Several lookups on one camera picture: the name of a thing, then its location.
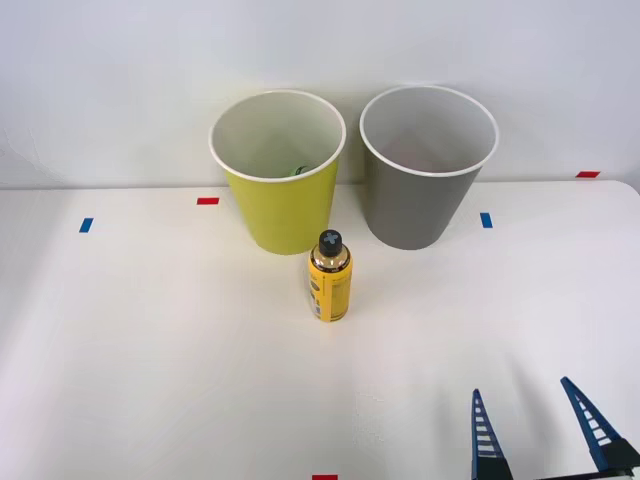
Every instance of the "cup rim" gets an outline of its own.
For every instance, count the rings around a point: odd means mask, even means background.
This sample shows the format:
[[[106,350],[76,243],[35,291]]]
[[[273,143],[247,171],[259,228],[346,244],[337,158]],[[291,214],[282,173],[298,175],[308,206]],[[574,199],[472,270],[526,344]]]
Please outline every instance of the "cup rim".
[[[470,101],[471,103],[473,103],[474,105],[476,105],[477,107],[480,108],[480,110],[482,110],[484,112],[484,114],[487,116],[487,118],[489,118],[489,121],[491,122],[491,125],[493,126],[493,131],[495,133],[495,141],[493,142],[493,147],[491,148],[491,151],[487,154],[487,156],[482,159],[480,162],[471,165],[470,167],[464,168],[462,170],[454,170],[452,172],[425,172],[424,170],[414,170],[412,168],[408,168],[402,165],[399,165],[395,162],[392,162],[391,160],[389,160],[388,158],[386,158],[384,155],[382,155],[380,152],[378,152],[378,150],[376,150],[375,148],[373,148],[373,145],[371,145],[371,143],[369,142],[369,139],[367,138],[367,134],[364,131],[364,118],[367,114],[367,112],[369,111],[369,108],[375,103],[377,102],[379,99],[381,99],[382,97],[389,95],[391,93],[397,92],[399,90],[417,90],[417,89],[421,89],[421,88],[428,88],[428,89],[432,89],[432,90],[441,90],[443,92],[447,92],[447,93],[452,93],[454,95],[457,95],[459,97],[464,98],[465,100]],[[473,172],[474,170],[478,170],[480,169],[485,163],[487,163],[487,160],[489,160],[493,154],[495,153],[495,151],[498,149],[498,144],[500,143],[500,129],[498,128],[498,122],[496,122],[496,119],[493,118],[493,115],[491,114],[491,112],[489,110],[487,110],[487,108],[482,105],[480,102],[478,102],[475,98],[459,92],[457,90],[454,90],[453,88],[449,88],[449,87],[442,87],[440,85],[404,85],[404,86],[400,86],[400,87],[394,87],[391,88],[389,90],[385,90],[384,92],[376,95],[375,97],[373,97],[373,99],[371,99],[369,101],[369,103],[367,103],[367,106],[364,107],[364,110],[362,111],[362,114],[360,115],[360,136],[362,137],[362,141],[364,142],[364,144],[367,146],[367,148],[369,149],[369,151],[371,153],[373,153],[378,159],[382,160],[384,163],[386,163],[387,165],[389,165],[392,168],[395,168],[396,170],[400,170],[403,171],[405,173],[409,173],[411,175],[418,175],[421,177],[457,177],[459,175],[464,175],[466,173],[469,172]]]
[[[251,100],[251,99],[253,99],[255,97],[260,97],[260,96],[263,96],[263,95],[270,95],[270,94],[273,94],[273,93],[290,93],[290,94],[294,94],[294,95],[301,95],[301,96],[305,96],[305,97],[311,98],[311,99],[313,99],[313,100],[325,105],[326,107],[328,107],[329,110],[331,110],[335,114],[336,118],[340,122],[340,143],[338,144],[338,147],[336,148],[335,152],[333,152],[333,154],[325,162],[321,163],[320,165],[318,165],[313,170],[309,170],[308,172],[305,172],[305,173],[303,173],[301,175],[296,175],[294,177],[278,177],[278,178],[255,177],[253,175],[247,175],[246,173],[242,173],[242,172],[239,172],[238,170],[236,170],[234,168],[231,168],[229,165],[227,165],[218,156],[218,153],[216,152],[216,149],[213,146],[213,131],[215,130],[216,125],[218,124],[220,119],[224,116],[224,114],[229,112],[233,108],[237,107],[241,103],[247,102],[247,101],[249,101],[249,100]],[[296,182],[298,180],[303,180],[305,178],[311,177],[312,175],[315,175],[316,173],[318,173],[318,172],[324,170],[325,168],[327,168],[329,165],[331,165],[338,158],[338,155],[340,155],[340,153],[342,152],[346,141],[347,141],[347,126],[346,126],[346,124],[344,122],[344,118],[342,118],[342,115],[340,114],[338,109],[336,107],[334,107],[331,103],[329,103],[327,100],[325,100],[322,97],[319,97],[318,95],[314,95],[313,93],[305,92],[305,91],[302,91],[302,90],[295,90],[295,89],[266,90],[266,91],[259,92],[259,93],[250,95],[248,97],[245,97],[242,100],[239,100],[239,101],[233,103],[228,108],[226,108],[220,114],[220,116],[214,122],[214,124],[211,126],[211,128],[209,129],[209,151],[211,152],[211,155],[213,155],[213,158],[216,160],[216,162],[218,162],[218,165],[220,165],[227,172],[229,172],[229,173],[231,173],[231,174],[233,174],[235,176],[238,176],[240,178],[244,178],[245,180],[250,180],[252,182],[260,182],[260,183],[289,183],[289,182]]]

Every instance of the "paper cup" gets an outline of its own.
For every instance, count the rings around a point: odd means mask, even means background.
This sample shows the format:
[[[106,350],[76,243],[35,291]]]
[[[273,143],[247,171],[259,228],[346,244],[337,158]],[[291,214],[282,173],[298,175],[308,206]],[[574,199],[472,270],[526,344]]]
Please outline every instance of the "paper cup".
[[[218,119],[211,153],[260,247],[289,255],[315,245],[328,227],[345,140],[338,110],[296,90],[249,97]]]
[[[498,147],[498,125],[473,98],[437,86],[400,87],[360,117],[366,146],[365,217],[387,245],[435,242]]]

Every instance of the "yellow cup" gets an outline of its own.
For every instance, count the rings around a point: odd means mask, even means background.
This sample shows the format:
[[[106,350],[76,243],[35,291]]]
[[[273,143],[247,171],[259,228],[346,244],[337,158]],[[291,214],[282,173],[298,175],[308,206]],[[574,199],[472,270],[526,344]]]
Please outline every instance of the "yellow cup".
[[[246,98],[218,119],[211,153],[260,247],[290,255],[315,245],[329,223],[345,140],[340,112],[297,90]],[[295,175],[299,167],[307,168]]]

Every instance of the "blue tape marker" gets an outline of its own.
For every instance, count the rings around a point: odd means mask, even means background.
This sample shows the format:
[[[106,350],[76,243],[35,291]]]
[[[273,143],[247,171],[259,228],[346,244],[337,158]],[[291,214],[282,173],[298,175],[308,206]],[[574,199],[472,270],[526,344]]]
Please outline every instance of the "blue tape marker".
[[[80,226],[80,233],[89,233],[89,229],[91,228],[92,223],[93,218],[85,218],[82,221],[82,225]]]
[[[491,215],[488,213],[481,213],[480,220],[482,220],[482,226],[484,228],[493,228],[493,223],[491,223]]]

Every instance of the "white wall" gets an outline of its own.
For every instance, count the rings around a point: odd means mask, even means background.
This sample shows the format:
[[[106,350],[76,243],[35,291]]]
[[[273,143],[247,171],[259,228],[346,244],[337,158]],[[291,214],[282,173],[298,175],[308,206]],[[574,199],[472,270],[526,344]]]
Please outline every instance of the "white wall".
[[[493,111],[503,143],[482,179],[640,168],[637,0],[2,6],[5,187],[221,184],[206,137],[230,102],[304,88],[354,127],[374,93],[409,82],[453,86]],[[357,143],[348,153],[342,181],[361,174]]]

